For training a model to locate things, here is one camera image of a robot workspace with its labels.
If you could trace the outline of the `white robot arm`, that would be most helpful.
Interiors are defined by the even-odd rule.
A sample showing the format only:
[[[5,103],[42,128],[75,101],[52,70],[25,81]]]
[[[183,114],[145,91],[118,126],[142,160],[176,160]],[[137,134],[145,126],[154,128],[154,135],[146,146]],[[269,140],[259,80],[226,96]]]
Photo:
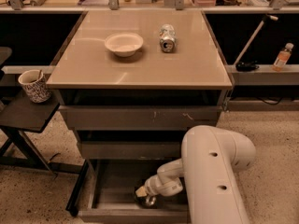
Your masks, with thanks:
[[[158,195],[184,190],[192,224],[249,224],[235,173],[250,168],[255,156],[256,148],[244,134],[195,126],[183,137],[181,157],[160,166],[135,198],[152,207]]]

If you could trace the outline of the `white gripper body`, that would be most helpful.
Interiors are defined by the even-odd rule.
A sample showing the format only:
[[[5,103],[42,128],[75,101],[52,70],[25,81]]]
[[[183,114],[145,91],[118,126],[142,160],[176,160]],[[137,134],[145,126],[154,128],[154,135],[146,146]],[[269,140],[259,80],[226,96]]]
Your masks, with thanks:
[[[145,182],[144,186],[150,196],[170,197],[183,191],[183,186],[178,177],[163,184],[159,176],[154,175]]]

